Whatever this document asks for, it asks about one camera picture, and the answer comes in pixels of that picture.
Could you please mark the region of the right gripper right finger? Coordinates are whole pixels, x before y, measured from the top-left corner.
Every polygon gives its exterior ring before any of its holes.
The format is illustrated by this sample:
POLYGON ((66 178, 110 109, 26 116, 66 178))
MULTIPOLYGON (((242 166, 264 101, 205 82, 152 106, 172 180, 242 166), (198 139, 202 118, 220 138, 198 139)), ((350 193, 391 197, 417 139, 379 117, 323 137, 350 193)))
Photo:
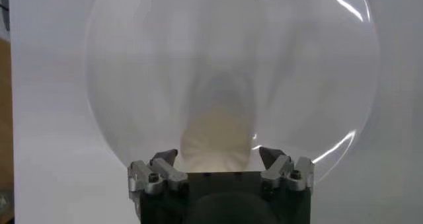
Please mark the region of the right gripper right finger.
POLYGON ((291 191, 313 191, 315 164, 307 157, 300 157, 295 162, 280 149, 260 147, 260 158, 265 166, 260 173, 262 181, 279 188, 282 184, 291 191))

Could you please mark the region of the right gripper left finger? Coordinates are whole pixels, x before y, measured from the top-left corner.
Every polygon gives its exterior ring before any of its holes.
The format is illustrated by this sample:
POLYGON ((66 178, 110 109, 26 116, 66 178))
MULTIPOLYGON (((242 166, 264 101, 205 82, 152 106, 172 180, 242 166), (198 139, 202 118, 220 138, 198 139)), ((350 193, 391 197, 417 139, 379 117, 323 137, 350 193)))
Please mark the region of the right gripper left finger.
POLYGON ((129 193, 144 192, 159 195, 168 186, 172 191, 179 191, 188 183, 188 174, 174 168, 178 155, 177 149, 156 153, 147 163, 133 161, 128 166, 129 193))

